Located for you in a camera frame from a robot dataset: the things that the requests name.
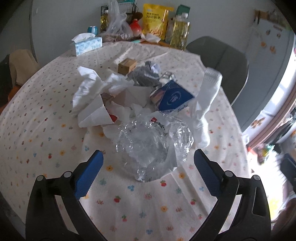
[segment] blue box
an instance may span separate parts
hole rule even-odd
[[[93,37],[78,43],[70,44],[72,55],[78,56],[88,51],[102,47],[102,38]]]
[[[188,102],[193,98],[194,96],[191,93],[173,80],[166,83],[150,96],[157,109],[164,113],[180,112],[188,106]]]

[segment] sunlit floor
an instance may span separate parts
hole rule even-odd
[[[257,160],[249,160],[249,167],[254,171],[251,175],[258,175],[263,183],[269,204],[271,220],[275,219],[279,208],[283,204],[283,185],[286,177],[280,171],[282,155],[272,151],[264,164],[259,165]]]

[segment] wall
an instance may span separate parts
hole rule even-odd
[[[24,0],[0,33],[0,61],[17,49],[31,49],[30,9],[32,0]]]
[[[100,7],[107,0],[33,0],[32,37],[37,61],[44,66],[69,49],[71,39],[100,25]],[[144,3],[191,7],[188,43],[202,36],[212,36],[244,52],[249,39],[253,9],[274,9],[271,0],[138,0]]]

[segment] yellow package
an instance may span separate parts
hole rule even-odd
[[[161,40],[164,40],[169,11],[174,11],[174,8],[154,4],[144,4],[143,34],[151,33],[160,37]]]

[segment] tablecloth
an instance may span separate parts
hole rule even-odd
[[[73,171],[98,149],[104,154],[104,165],[80,202],[102,234],[108,240],[189,240],[217,200],[194,166],[195,150],[172,174],[141,183],[124,171],[121,156],[100,126],[79,128],[71,115],[73,95],[83,81],[77,67],[94,69],[104,80],[117,72],[125,58],[137,60],[138,65],[157,62],[161,74],[171,71],[194,95],[199,91],[205,67],[191,53],[118,42],[78,57],[69,51],[62,54],[33,75],[0,116],[0,191],[25,222],[36,177],[54,178]],[[241,130],[222,88],[206,119],[211,143],[205,154],[224,170],[248,177]],[[60,198],[57,203],[73,230]],[[238,200],[223,230],[230,226],[237,206]]]

